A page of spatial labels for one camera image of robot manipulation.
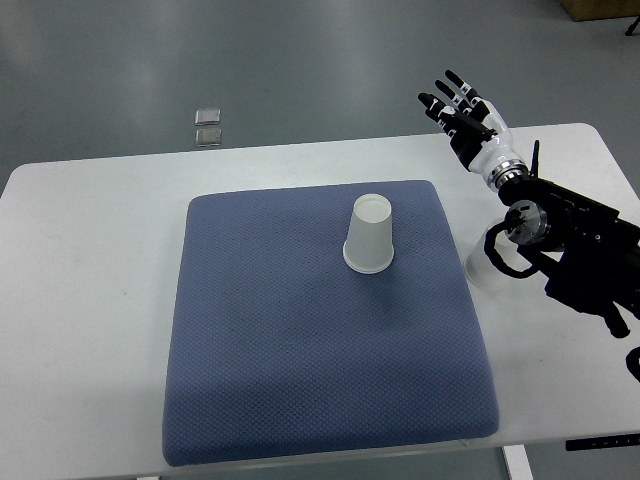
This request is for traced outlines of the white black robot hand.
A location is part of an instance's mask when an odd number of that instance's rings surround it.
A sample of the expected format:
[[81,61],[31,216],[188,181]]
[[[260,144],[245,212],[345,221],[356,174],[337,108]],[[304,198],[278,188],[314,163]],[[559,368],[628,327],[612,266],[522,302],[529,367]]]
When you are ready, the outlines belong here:
[[[445,77],[460,93],[441,80],[435,86],[457,110],[432,94],[420,93],[418,100],[425,115],[453,135],[450,145],[461,164],[480,175],[489,188],[500,188],[510,174],[525,175],[528,167],[514,150],[511,131],[495,106],[452,70],[447,69]],[[471,110],[473,119],[463,114]]]

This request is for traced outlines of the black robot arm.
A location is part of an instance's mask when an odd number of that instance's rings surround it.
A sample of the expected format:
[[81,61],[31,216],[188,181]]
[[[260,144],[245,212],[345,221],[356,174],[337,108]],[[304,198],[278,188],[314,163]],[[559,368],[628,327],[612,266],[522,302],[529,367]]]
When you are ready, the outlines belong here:
[[601,317],[611,335],[630,330],[621,312],[639,313],[639,228],[618,210],[539,175],[539,155],[525,162],[493,104],[451,70],[435,83],[442,98],[421,93],[426,116],[449,137],[462,166],[480,175],[508,211],[484,240],[501,273],[524,279],[537,272],[545,293]]

